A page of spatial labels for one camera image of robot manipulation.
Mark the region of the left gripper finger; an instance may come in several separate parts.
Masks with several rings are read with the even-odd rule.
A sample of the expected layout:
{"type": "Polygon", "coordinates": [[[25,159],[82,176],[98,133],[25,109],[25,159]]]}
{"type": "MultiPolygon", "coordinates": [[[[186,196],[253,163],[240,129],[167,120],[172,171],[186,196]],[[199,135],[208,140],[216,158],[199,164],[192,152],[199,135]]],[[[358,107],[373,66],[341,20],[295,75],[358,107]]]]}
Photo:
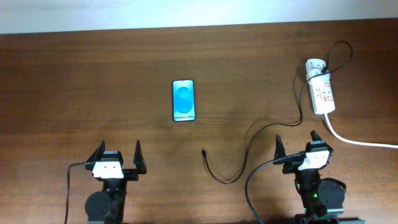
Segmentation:
{"type": "Polygon", "coordinates": [[[94,163],[100,161],[105,151],[105,142],[101,141],[94,153],[87,159],[87,163],[94,163]]]}
{"type": "Polygon", "coordinates": [[[147,174],[147,166],[142,155],[140,140],[136,141],[133,163],[136,165],[136,171],[138,174],[147,174]]]}

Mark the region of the blue screen Galaxy smartphone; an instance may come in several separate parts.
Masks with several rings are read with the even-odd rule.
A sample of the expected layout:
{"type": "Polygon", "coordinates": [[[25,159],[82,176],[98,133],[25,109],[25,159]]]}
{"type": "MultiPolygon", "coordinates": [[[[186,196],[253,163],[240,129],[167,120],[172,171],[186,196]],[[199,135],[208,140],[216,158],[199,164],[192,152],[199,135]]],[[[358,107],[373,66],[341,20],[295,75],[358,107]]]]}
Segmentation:
{"type": "Polygon", "coordinates": [[[196,120],[195,91],[193,80],[174,80],[173,93],[173,119],[175,122],[196,120]]]}

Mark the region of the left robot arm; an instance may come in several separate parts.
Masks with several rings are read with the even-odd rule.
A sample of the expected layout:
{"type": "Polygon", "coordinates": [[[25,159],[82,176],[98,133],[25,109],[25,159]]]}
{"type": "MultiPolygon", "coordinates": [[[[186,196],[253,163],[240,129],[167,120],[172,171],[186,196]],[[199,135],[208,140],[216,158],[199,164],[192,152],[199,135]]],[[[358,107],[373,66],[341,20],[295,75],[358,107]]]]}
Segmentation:
{"type": "Polygon", "coordinates": [[[120,224],[123,222],[127,183],[138,181],[140,175],[147,173],[147,167],[141,151],[141,143],[136,142],[133,169],[123,168],[123,156],[120,151],[107,151],[101,141],[94,153],[86,161],[85,169],[103,183],[103,188],[91,194],[85,203],[88,223],[120,224]]]}

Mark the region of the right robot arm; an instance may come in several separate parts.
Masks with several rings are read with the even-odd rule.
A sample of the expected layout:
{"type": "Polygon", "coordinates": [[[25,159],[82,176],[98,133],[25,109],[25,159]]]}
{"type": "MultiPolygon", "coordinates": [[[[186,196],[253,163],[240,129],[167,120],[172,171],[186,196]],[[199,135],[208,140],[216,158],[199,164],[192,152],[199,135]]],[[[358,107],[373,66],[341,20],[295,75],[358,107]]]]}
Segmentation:
{"type": "Polygon", "coordinates": [[[277,135],[273,164],[282,164],[283,174],[295,175],[295,188],[304,213],[294,216],[294,223],[338,223],[338,216],[343,213],[346,184],[333,178],[321,178],[320,170],[329,164],[333,149],[315,131],[310,135],[312,140],[305,150],[290,156],[277,135]]]}

